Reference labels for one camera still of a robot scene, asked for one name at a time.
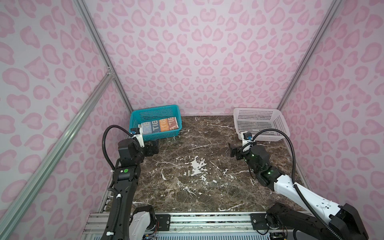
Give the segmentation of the grey patterned towel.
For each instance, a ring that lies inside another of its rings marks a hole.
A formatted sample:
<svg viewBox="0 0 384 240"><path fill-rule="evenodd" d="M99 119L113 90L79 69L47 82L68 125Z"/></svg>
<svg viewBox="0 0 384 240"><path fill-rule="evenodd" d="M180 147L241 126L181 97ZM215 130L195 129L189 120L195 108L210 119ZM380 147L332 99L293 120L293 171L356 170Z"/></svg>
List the grey patterned towel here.
<svg viewBox="0 0 384 240"><path fill-rule="evenodd" d="M164 133L179 129L179 123L175 117L152 120L141 123L140 125L143 127L143 135Z"/></svg>

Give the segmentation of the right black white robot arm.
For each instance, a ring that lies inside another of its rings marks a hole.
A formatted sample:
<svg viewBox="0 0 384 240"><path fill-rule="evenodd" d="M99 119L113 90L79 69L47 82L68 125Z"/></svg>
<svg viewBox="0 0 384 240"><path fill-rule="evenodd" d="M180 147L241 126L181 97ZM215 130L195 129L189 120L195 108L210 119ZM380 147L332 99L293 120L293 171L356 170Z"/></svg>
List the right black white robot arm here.
<svg viewBox="0 0 384 240"><path fill-rule="evenodd" d="M270 229L289 227L317 240L367 240L368 232L356 208L343 206L323 198L270 164L270 155L261 145L247 143L235 147L229 144L230 156L244 160L251 176L263 187L290 199L308 214L276 203L267 210L266 221Z"/></svg>

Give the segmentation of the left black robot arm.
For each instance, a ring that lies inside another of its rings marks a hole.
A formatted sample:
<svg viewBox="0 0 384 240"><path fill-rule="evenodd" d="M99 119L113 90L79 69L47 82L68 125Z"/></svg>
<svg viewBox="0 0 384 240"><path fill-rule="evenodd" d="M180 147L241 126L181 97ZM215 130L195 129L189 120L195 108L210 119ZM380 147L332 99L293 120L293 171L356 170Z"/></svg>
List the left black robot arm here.
<svg viewBox="0 0 384 240"><path fill-rule="evenodd" d="M114 195L109 218L102 240L141 240L145 232L156 228L154 207L147 205L131 213L133 199L139 184L141 163L145 157L159 153L159 141L140 144L133 139L119 142L119 165L113 174L112 186L108 188Z"/></svg>

